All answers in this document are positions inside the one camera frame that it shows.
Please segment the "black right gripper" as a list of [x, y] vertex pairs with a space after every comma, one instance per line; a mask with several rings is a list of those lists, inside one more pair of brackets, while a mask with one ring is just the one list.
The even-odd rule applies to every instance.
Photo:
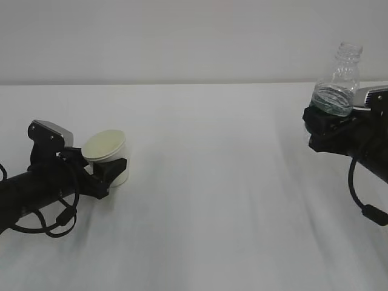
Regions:
[[354, 156], [361, 151], [362, 159], [387, 163], [387, 112], [354, 110], [341, 117], [310, 106], [303, 121], [315, 152]]

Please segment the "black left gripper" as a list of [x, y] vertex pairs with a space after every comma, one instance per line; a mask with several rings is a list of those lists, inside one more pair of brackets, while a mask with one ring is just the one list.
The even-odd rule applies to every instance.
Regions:
[[65, 147], [58, 153], [32, 151], [28, 170], [47, 185], [49, 193], [63, 197], [79, 193], [103, 199], [109, 195], [109, 188], [118, 187], [127, 181], [125, 158], [94, 162], [93, 175], [86, 171], [87, 164], [81, 148]]

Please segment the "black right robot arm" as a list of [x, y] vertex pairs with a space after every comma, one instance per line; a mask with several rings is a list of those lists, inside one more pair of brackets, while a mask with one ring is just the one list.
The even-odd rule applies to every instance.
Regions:
[[312, 150], [353, 157], [365, 144], [358, 162], [387, 181], [387, 124], [382, 115], [354, 110], [349, 116], [341, 117], [310, 106], [304, 109], [303, 121], [310, 133]]

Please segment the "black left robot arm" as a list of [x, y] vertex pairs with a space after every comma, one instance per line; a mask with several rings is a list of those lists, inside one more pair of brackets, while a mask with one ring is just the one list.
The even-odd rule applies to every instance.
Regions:
[[[96, 163], [93, 172], [88, 173], [81, 150], [70, 147], [48, 156], [32, 150], [32, 158], [25, 173], [1, 181], [2, 232], [12, 229], [27, 234], [44, 233], [52, 238], [70, 233], [54, 231], [69, 222], [76, 223], [80, 196], [105, 198], [113, 181], [127, 168], [127, 160], [117, 158]], [[54, 202], [60, 202], [64, 210], [49, 225], [41, 209]]]

